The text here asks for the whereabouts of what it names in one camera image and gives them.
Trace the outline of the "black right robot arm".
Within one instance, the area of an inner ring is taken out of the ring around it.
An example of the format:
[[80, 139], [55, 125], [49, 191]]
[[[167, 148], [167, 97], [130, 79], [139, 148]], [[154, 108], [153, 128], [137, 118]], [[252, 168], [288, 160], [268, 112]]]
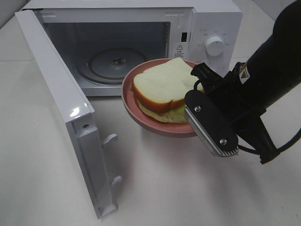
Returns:
[[199, 138], [216, 156], [235, 155], [244, 139], [246, 151], [271, 159], [294, 145], [297, 132], [286, 144], [273, 144], [261, 115], [301, 81], [301, 3], [295, 1], [277, 17], [271, 36], [244, 63], [221, 77], [205, 63], [191, 75], [202, 91], [185, 95], [185, 115]]

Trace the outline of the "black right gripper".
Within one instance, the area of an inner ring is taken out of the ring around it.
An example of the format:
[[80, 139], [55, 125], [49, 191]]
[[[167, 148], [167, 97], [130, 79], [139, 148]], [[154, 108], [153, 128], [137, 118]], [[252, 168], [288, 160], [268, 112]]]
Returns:
[[201, 84], [207, 97], [223, 113], [240, 138], [256, 151], [276, 150], [261, 120], [266, 108], [247, 99], [235, 73], [229, 72], [223, 78], [205, 63], [200, 63], [193, 67], [190, 74], [198, 78], [193, 89], [197, 90]]

